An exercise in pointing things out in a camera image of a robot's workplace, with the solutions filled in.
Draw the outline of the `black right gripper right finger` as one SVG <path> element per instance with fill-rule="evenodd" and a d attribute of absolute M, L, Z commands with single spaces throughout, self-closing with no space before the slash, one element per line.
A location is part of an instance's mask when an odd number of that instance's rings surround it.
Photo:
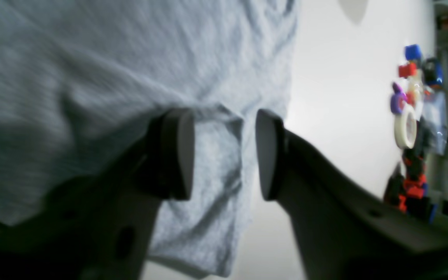
<path fill-rule="evenodd" d="M 448 280 L 448 232 L 383 204 L 270 110 L 255 141 L 262 196 L 290 217 L 309 280 Z"/>

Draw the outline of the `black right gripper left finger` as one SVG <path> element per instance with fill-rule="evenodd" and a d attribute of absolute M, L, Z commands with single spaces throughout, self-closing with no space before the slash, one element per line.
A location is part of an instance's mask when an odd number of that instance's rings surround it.
<path fill-rule="evenodd" d="M 40 215 L 0 231 L 0 280 L 137 280 L 165 199 L 193 189 L 194 114 L 173 108 Z"/>

